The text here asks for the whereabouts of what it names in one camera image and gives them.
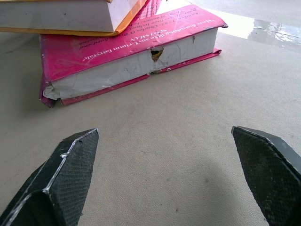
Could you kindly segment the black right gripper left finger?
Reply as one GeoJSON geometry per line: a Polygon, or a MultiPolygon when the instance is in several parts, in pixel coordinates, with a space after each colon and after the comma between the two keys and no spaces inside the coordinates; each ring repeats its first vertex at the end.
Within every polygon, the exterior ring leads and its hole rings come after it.
{"type": "Polygon", "coordinates": [[[78,226],[98,140],[98,129],[63,139],[12,198],[0,226],[78,226]]]}

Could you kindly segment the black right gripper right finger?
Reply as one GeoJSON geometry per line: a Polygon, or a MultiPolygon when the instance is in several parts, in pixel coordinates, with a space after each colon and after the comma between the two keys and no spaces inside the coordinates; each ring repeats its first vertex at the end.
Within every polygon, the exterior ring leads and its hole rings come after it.
{"type": "Polygon", "coordinates": [[[301,156],[282,138],[234,126],[246,182],[269,226],[301,226],[301,156]]]}

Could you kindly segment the pink paperback book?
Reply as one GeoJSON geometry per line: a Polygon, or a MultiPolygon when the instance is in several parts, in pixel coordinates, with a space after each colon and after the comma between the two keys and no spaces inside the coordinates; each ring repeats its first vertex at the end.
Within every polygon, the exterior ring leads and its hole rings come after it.
{"type": "Polygon", "coordinates": [[[146,0],[111,37],[40,36],[40,101],[70,105],[220,54],[217,15],[187,0],[146,0]]]}

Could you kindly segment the yellow-covered book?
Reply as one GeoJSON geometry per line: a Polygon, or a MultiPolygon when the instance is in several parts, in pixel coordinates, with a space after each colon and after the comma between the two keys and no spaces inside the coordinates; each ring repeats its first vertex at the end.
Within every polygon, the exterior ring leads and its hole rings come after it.
{"type": "Polygon", "coordinates": [[[0,32],[110,37],[147,0],[0,0],[0,32]]]}

